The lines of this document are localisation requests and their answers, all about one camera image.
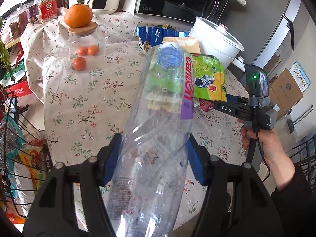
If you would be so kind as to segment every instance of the green snack package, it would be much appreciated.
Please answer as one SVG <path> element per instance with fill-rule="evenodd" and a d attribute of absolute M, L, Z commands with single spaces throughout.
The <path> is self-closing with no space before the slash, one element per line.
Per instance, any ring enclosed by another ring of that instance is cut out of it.
<path fill-rule="evenodd" d="M 192 54 L 194 69 L 194 97 L 205 100 L 226 101 L 223 89 L 224 67 L 212 55 Z"/>

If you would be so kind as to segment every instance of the bamboo lid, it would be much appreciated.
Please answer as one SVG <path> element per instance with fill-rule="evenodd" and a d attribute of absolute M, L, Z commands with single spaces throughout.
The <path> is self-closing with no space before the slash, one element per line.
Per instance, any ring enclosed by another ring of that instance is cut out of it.
<path fill-rule="evenodd" d="M 83 36 L 91 34 L 96 28 L 98 24 L 96 22 L 91 21 L 88 25 L 79 28 L 69 28 L 69 34 L 73 36 Z"/>

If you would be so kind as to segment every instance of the refrigerator handle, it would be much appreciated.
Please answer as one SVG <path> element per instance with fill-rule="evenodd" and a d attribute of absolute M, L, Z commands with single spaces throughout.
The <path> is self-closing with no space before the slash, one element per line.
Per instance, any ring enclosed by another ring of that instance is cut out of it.
<path fill-rule="evenodd" d="M 294 50 L 294 25 L 293 25 L 293 22 L 288 17 L 286 17 L 284 14 L 283 14 L 283 18 L 285 18 L 289 23 L 290 35 L 291 35 L 291 48 L 292 48 L 292 50 Z"/>

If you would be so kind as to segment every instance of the blue gripper pad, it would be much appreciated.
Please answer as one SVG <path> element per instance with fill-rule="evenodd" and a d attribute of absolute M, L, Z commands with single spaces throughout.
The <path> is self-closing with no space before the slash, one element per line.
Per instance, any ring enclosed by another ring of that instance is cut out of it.
<path fill-rule="evenodd" d="M 238 96 L 226 94 L 227 102 L 238 102 Z"/>
<path fill-rule="evenodd" d="M 204 168 L 204 163 L 207 162 L 207 158 L 209 158 L 210 155 L 205 147 L 198 145 L 198 143 L 196 142 L 192 134 L 190 135 L 190 138 L 188 139 L 185 145 L 188 151 L 188 159 L 189 159 L 189 163 L 192 168 L 194 177 L 201 185 L 205 185 L 206 179 L 203 174 L 203 168 Z"/>
<path fill-rule="evenodd" d="M 105 163 L 105 173 L 102 180 L 102 184 L 106 185 L 109 181 L 112 180 L 114 170 L 118 163 L 118 157 L 120 152 L 120 146 L 122 142 L 122 135 L 120 134 L 118 138 L 113 138 L 108 147 L 110 148 L 110 156 Z"/>

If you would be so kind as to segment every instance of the person's hand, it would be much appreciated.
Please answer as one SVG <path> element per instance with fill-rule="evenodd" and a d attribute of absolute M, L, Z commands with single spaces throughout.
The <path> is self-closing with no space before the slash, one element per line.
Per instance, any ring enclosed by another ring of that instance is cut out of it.
<path fill-rule="evenodd" d="M 252 129 L 247 130 L 244 126 L 241 127 L 240 133 L 242 136 L 242 148 L 244 150 L 247 150 L 250 142 L 247 139 L 246 135 L 253 139 L 257 139 L 257 136 Z M 275 130 L 260 129 L 258 136 L 259 140 L 263 143 L 264 158 L 266 159 L 267 163 L 276 160 L 280 155 L 284 153 L 284 150 L 280 143 L 280 139 Z"/>
<path fill-rule="evenodd" d="M 246 150 L 250 143 L 246 135 L 253 139 L 257 139 L 257 136 L 252 129 L 247 130 L 244 126 L 241 127 L 240 132 L 242 136 L 242 147 Z M 264 158 L 271 169 L 271 174 L 276 183 L 276 187 L 278 191 L 280 191 L 291 182 L 295 173 L 294 164 L 284 152 L 275 130 L 260 129 L 258 137 L 263 143 L 262 149 Z"/>

